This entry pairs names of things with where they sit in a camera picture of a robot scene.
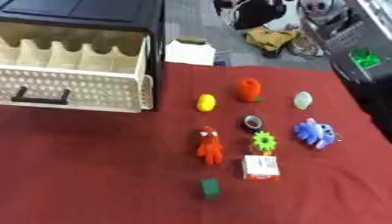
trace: green gear toy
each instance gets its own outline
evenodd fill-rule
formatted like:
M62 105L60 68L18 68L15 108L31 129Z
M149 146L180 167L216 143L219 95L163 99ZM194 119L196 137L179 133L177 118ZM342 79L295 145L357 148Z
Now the green gear toy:
M275 141L275 138L270 135L269 132L256 132L252 139L253 145L257 147L259 151L273 151L277 145L277 141Z

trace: yellow toy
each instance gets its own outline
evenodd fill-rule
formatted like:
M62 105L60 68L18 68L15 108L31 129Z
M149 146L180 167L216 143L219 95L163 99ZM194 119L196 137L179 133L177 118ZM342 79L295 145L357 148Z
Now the yellow toy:
M212 111L216 105L215 97L211 94L203 94L198 100L198 110L200 112Z

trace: black tape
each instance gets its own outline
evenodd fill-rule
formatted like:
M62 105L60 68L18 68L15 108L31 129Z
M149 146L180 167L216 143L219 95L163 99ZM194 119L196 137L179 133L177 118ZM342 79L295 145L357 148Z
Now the black tape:
M247 132L255 133L263 129L263 120L256 115L246 115L242 119L241 125Z

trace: gray floor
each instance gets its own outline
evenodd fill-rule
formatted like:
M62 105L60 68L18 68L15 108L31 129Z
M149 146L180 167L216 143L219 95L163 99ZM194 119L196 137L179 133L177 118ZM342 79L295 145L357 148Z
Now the gray floor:
M329 70L324 58L306 60L286 51L279 59L266 59L260 51L247 44L242 35L225 26L216 15L213 0L166 0L167 40L177 36L207 39L217 49L217 60L231 66L272 66L297 69Z

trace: blue stuffed toy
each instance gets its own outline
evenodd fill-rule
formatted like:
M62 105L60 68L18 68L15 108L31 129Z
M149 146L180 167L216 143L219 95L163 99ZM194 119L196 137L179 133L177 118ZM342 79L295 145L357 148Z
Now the blue stuffed toy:
M296 137L305 140L308 144L316 145L316 149L324 149L335 141L336 134L327 124L317 123L313 118L294 126Z

